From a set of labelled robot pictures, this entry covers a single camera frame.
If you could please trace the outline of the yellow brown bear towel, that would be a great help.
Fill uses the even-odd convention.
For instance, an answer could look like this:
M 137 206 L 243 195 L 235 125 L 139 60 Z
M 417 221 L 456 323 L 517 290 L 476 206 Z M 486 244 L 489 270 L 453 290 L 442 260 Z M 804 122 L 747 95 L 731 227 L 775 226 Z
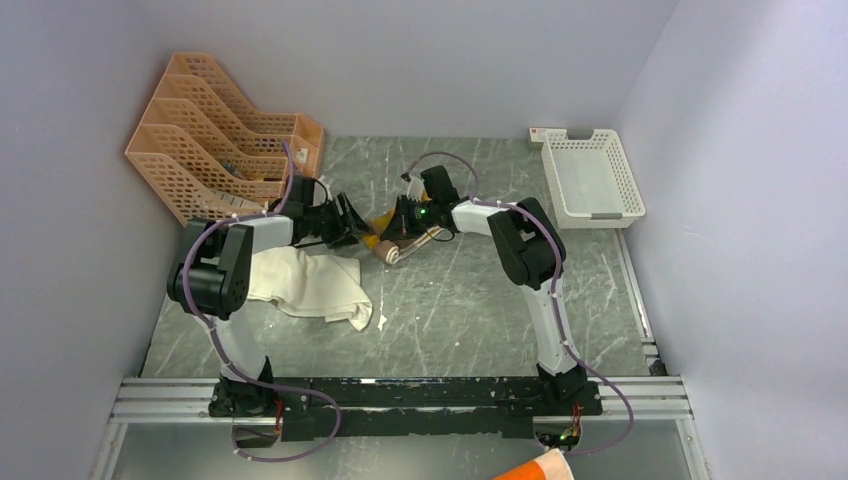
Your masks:
M 436 226 L 414 239 L 382 240 L 380 235 L 387 229 L 394 213 L 395 209 L 392 208 L 383 215 L 370 220 L 368 224 L 372 232 L 362 237 L 364 244 L 387 265 L 397 264 L 427 242 L 435 240 L 444 231 L 443 228 Z

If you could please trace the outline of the white towel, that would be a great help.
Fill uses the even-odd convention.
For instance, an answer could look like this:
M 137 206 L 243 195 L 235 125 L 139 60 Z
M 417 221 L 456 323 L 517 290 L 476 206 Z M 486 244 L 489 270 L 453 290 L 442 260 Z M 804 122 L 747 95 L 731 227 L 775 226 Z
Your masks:
M 293 317 L 348 321 L 358 332 L 365 330 L 373 314 L 357 259 L 312 256 L 294 247 L 252 255 L 248 298 L 273 302 Z

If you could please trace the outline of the white plastic basket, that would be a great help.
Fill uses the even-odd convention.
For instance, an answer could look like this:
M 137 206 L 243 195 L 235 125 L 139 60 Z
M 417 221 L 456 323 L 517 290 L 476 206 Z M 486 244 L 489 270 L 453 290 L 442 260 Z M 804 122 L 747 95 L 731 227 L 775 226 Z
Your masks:
M 626 229 L 646 214 L 611 129 L 547 129 L 541 159 L 561 229 Z

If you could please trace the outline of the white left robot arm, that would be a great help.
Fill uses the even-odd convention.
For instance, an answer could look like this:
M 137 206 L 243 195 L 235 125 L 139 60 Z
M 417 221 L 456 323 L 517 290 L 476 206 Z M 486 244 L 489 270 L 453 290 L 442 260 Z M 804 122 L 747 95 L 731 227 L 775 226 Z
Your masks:
M 345 194 L 300 175 L 255 214 L 186 224 L 166 291 L 206 329 L 219 357 L 211 416 L 264 416 L 283 406 L 270 360 L 249 328 L 247 302 L 269 302 L 291 317 L 347 321 L 357 331 L 368 325 L 373 305 L 358 261 L 306 249 L 354 245 L 372 231 Z

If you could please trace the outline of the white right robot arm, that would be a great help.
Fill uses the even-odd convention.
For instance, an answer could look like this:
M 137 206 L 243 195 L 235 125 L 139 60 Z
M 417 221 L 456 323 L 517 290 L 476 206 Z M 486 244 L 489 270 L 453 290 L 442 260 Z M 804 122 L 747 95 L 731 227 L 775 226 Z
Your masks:
M 490 238 L 508 279 L 521 291 L 537 342 L 537 376 L 528 392 L 508 391 L 506 410 L 519 415 L 598 415 L 599 388 L 571 343 L 561 276 L 566 251 L 533 197 L 518 202 L 462 197 L 443 166 L 419 177 L 402 174 L 406 194 L 397 198 L 380 237 L 411 240 L 439 227 L 453 234 Z

